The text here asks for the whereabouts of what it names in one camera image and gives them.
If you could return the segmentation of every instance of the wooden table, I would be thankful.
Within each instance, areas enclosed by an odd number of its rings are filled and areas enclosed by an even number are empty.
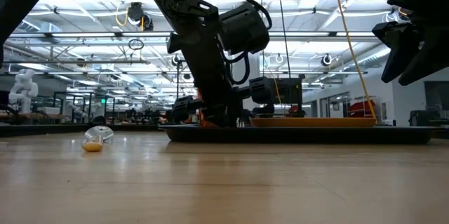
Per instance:
[[[449,144],[218,145],[118,132],[2,138],[0,223],[449,223]]]

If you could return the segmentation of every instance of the red object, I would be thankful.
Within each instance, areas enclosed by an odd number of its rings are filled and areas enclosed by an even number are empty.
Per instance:
[[[376,106],[376,103],[371,100],[371,105],[373,108]],[[371,114],[370,105],[368,104],[368,101],[365,102],[357,102],[353,105],[351,105],[348,108],[348,113],[350,113],[351,118],[372,118],[373,115]]]

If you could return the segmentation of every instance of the white wall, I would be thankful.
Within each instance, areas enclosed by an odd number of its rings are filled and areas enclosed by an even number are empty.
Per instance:
[[[426,81],[449,81],[449,69],[440,70],[407,86],[392,81],[394,94],[394,114],[398,126],[409,126],[410,111],[426,109]]]
[[[394,119],[394,102],[393,102],[393,85],[392,83],[385,84],[380,80],[382,75],[383,67],[369,69],[368,74],[363,75],[365,80],[366,88],[368,89],[368,95],[375,96],[377,105],[380,107],[381,103],[386,103],[387,105],[387,119]],[[362,84],[358,75],[349,75],[343,80],[343,84],[333,84],[329,87],[328,84],[325,85],[323,90],[313,90],[308,91],[303,94],[303,102],[311,102],[321,98],[327,98],[332,95],[337,95],[341,93],[349,92],[351,99],[356,97],[364,96]],[[318,114],[320,115],[320,105],[318,106]]]

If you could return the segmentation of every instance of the workstation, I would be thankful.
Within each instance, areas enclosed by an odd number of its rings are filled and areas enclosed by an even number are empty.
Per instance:
[[[441,1],[0,0],[0,222],[447,223]]]

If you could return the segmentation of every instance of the humanoid robot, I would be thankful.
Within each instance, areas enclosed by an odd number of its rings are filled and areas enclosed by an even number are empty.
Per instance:
[[[9,93],[9,103],[21,102],[20,113],[27,114],[31,112],[31,98],[37,97],[39,87],[33,82],[34,70],[20,70],[15,76],[15,83]]]

